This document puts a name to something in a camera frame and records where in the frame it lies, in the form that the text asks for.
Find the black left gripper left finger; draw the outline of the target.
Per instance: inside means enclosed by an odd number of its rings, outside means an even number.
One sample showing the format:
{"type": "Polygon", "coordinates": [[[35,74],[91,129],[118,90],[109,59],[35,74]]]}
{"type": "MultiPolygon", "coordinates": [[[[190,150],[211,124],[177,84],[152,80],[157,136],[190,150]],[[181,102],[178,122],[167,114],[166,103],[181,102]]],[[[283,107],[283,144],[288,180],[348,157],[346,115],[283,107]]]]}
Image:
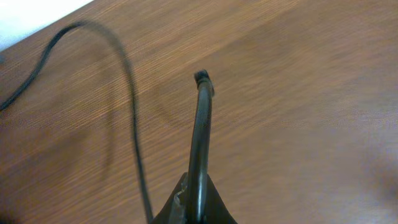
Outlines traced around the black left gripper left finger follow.
{"type": "Polygon", "coordinates": [[[151,224],[185,224],[187,204],[187,173],[183,173],[161,211],[151,224]]]}

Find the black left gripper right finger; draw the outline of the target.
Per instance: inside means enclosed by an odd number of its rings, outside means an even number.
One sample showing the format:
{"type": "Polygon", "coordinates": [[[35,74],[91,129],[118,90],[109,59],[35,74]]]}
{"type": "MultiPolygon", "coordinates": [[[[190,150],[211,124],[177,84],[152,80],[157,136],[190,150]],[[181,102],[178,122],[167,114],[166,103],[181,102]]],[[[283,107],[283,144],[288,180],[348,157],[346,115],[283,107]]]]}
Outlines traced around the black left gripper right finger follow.
{"type": "Polygon", "coordinates": [[[212,179],[208,175],[203,222],[206,224],[237,224],[221,199],[212,179]]]}

